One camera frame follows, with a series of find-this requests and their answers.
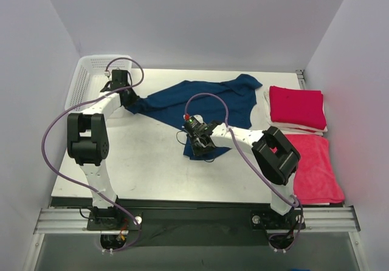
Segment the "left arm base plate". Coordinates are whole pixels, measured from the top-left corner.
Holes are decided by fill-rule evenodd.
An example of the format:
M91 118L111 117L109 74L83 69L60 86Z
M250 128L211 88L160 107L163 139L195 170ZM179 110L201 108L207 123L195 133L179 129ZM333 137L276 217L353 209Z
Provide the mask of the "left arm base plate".
M139 227L121 210L107 208L92 210L88 217L86 229L89 231L135 231Z

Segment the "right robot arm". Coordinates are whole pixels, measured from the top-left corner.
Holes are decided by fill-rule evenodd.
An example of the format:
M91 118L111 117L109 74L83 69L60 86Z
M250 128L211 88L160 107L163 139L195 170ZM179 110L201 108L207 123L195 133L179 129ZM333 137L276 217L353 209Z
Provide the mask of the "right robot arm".
M237 150L271 190L269 219L272 225L284 227L291 220L290 210L298 207L294 178L301 155L278 128L242 129L221 122L206 124L194 117L186 121L183 128L196 156L217 148Z

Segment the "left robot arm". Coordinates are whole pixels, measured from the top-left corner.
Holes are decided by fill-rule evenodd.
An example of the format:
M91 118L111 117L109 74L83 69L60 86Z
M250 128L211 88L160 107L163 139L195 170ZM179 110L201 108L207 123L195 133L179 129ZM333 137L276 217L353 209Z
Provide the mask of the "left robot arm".
M99 101L86 109L67 116L67 152L92 188L92 218L114 230L123 222L123 211L113 204L118 202L118 195L113 190L106 166L109 154L106 120L118 108L135 103L139 96L133 89L100 96Z

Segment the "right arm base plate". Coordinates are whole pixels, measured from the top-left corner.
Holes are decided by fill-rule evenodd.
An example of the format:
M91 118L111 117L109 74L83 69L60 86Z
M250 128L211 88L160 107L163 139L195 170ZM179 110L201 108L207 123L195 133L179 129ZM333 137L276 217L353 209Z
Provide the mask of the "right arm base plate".
M286 231L297 230L301 210L291 210L285 215L280 215L270 208L253 210L250 212L251 226L254 230Z

